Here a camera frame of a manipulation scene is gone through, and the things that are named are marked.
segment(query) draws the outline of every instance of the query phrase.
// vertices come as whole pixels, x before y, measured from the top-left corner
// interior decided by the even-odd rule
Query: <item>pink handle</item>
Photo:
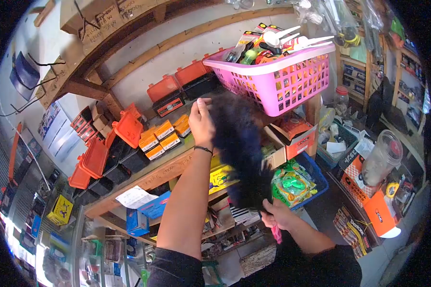
[[[281,235],[281,229],[277,225],[272,227],[273,237],[276,239],[277,244],[283,242],[283,236]]]

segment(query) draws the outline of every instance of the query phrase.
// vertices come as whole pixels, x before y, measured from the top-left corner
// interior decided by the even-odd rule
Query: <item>person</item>
[[[212,138],[211,99],[193,103],[189,125],[197,146],[164,210],[148,287],[204,286],[201,239],[206,218]],[[362,278],[350,246],[336,245],[303,221],[280,200],[267,199],[261,212],[265,226],[278,226],[283,242],[272,264],[234,286],[359,286]]]

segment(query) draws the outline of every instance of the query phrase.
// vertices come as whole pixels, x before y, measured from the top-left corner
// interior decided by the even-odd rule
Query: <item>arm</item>
[[[287,230],[303,253],[316,254],[335,247],[335,243],[330,238],[295,215],[279,199],[274,198],[273,204],[264,199],[263,206],[272,214],[261,212],[265,226],[278,225],[280,229]]]
[[[213,150],[215,128],[206,104],[193,103],[189,124],[196,146]],[[196,149],[166,204],[158,231],[157,247],[174,250],[201,260],[201,237],[208,209],[211,153]]]

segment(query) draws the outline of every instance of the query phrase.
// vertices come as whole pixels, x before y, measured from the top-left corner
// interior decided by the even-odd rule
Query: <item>green packaged item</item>
[[[279,166],[272,179],[272,194],[289,208],[310,198],[318,191],[310,174],[295,159]]]

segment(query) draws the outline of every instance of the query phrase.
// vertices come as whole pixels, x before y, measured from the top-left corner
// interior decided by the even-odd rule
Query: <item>black feather duster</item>
[[[239,180],[227,188],[230,200],[236,208],[265,211],[263,199],[272,202],[273,171],[262,164],[261,129],[254,123],[249,102],[232,93],[212,99],[213,144],[220,151],[221,162],[233,167],[230,178]]]

